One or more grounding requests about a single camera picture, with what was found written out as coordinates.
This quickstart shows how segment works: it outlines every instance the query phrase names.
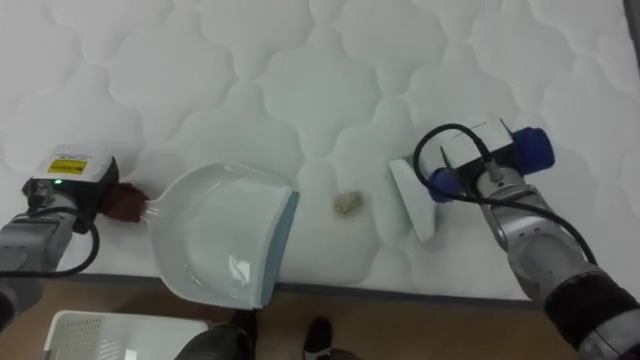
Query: mattress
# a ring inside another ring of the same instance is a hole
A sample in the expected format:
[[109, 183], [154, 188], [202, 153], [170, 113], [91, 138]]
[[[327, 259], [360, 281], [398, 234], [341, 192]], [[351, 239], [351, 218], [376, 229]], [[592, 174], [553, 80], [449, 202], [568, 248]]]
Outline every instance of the mattress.
[[[151, 198], [217, 161], [300, 191], [280, 281], [520, 299], [480, 210], [420, 243], [388, 162], [478, 116], [541, 127], [529, 178], [640, 296], [640, 81], [620, 0], [15, 0], [0, 7], [0, 223], [62, 143], [107, 146]], [[427, 149], [437, 165], [437, 152]], [[334, 214], [338, 194], [363, 208]], [[145, 224], [98, 219], [89, 273], [157, 276]], [[61, 267], [89, 249], [77, 237]]]

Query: black cable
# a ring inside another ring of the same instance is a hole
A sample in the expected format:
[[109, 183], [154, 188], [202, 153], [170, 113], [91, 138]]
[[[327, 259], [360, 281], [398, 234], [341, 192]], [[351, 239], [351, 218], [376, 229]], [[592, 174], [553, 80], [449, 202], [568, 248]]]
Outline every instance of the black cable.
[[596, 257], [593, 255], [593, 252], [591, 251], [591, 248], [585, 241], [584, 237], [582, 237], [582, 234], [580, 234], [580, 232], [573, 225], [571, 225], [569, 221], [565, 220], [561, 216], [556, 215], [551, 211], [541, 209], [532, 205], [521, 204], [514, 201], [509, 201], [509, 200], [489, 199], [485, 197], [462, 195], [462, 194], [449, 194], [447, 192], [440, 190], [433, 184], [431, 184], [429, 180], [427, 180], [427, 178], [422, 173], [422, 170], [420, 170], [420, 154], [422, 153], [422, 149], [424, 149], [424, 146], [427, 144], [429, 140], [433, 139], [439, 133], [447, 130], [458, 130], [463, 134], [467, 135], [468, 137], [470, 137], [471, 140], [476, 145], [476, 147], [478, 148], [478, 151], [480, 152], [480, 156], [482, 157], [482, 161], [484, 161], [485, 163], [493, 160], [493, 156], [491, 155], [491, 152], [489, 151], [487, 146], [484, 144], [482, 139], [480, 139], [480, 137], [478, 137], [478, 135], [476, 135], [473, 132], [473, 130], [460, 124], [440, 125], [434, 128], [433, 130], [429, 131], [422, 139], [420, 139], [420, 141], [418, 142], [418, 145], [416, 146], [415, 151], [413, 152], [413, 170], [415, 171], [416, 176], [418, 177], [418, 180], [422, 183], [422, 185], [424, 185], [430, 191], [452, 200], [457, 200], [457, 201], [462, 201], [462, 202], [477, 204], [477, 205], [505, 206], [513, 209], [529, 211], [534, 214], [540, 215], [544, 218], [547, 218], [557, 223], [561, 227], [563, 227], [567, 231], [567, 233], [569, 233], [569, 235], [571, 235], [576, 240], [578, 245], [580, 245], [580, 248], [582, 249], [582, 252], [584, 253], [584, 256], [588, 262], [594, 265], [598, 265], [598, 262], [596, 261]]
[[70, 208], [70, 207], [52, 207], [43, 210], [36, 211], [32, 214], [28, 214], [29, 217], [36, 218], [44, 215], [66, 213], [76, 217], [76, 219], [89, 228], [91, 234], [91, 251], [87, 258], [78, 266], [75, 266], [68, 270], [62, 271], [0, 271], [0, 278], [43, 278], [43, 279], [55, 279], [65, 276], [75, 275], [86, 268], [88, 268], [93, 261], [98, 257], [98, 251], [100, 250], [100, 234], [98, 228], [93, 221], [85, 215], [83, 212]]

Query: black shoe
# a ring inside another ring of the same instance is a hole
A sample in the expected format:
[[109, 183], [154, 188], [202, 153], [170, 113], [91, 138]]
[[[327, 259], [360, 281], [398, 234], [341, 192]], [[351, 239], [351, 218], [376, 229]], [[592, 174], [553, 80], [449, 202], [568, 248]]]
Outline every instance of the black shoe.
[[255, 347], [258, 342], [258, 317], [257, 311], [246, 311], [246, 310], [237, 310], [233, 313], [233, 317], [231, 318], [231, 324], [236, 325], [237, 327], [244, 330], [253, 346]]
[[333, 327], [326, 318], [317, 318], [309, 326], [307, 339], [304, 341], [305, 360], [328, 359], [331, 355]]

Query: white plastic basket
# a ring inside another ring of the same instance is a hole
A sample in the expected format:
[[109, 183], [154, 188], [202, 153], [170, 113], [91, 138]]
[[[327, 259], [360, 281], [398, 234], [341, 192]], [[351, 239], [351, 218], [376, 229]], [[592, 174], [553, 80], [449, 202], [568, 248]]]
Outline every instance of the white plastic basket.
[[44, 359], [169, 360], [207, 328], [196, 320], [60, 311], [49, 328]]

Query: wooden floor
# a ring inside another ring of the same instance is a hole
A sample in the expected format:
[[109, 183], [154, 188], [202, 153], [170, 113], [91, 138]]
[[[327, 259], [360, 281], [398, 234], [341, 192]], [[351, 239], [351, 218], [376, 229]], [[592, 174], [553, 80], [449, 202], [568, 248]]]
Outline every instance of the wooden floor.
[[[59, 310], [118, 311], [225, 321], [226, 309], [135, 287], [51, 283], [44, 299], [0, 336], [0, 359], [37, 360]], [[301, 359], [307, 326], [327, 316], [335, 345], [376, 359], [575, 359], [533, 310], [431, 305], [363, 298], [276, 295], [258, 317], [258, 360]]]

